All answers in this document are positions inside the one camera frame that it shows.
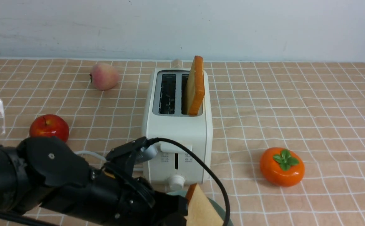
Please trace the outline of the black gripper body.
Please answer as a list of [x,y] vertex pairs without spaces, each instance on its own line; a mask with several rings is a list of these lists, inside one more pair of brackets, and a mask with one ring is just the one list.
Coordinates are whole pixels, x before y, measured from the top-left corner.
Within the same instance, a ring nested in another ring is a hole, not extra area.
[[138,138],[112,150],[101,169],[92,171],[88,220],[104,226],[185,226],[188,202],[153,189],[142,178],[132,177],[142,152],[153,140]]

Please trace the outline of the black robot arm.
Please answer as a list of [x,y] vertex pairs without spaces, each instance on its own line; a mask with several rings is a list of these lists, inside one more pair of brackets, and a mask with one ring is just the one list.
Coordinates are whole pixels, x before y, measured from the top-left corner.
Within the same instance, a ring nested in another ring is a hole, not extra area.
[[0,218],[30,226],[36,206],[101,226],[185,226],[188,201],[132,177],[140,154],[153,146],[141,137],[112,149],[97,169],[56,137],[29,137],[0,145]]

